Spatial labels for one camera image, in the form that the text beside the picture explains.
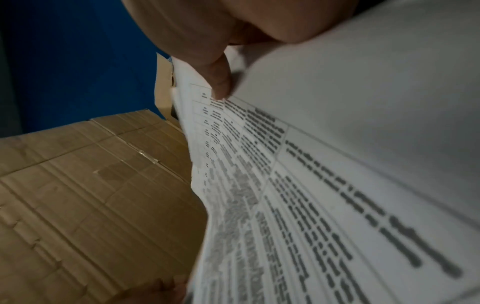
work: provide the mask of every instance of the fingertip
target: fingertip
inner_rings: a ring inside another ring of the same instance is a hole
[[[225,54],[222,54],[220,58],[211,64],[194,66],[194,68],[211,85],[213,98],[223,99],[230,95],[232,90],[232,71]]]

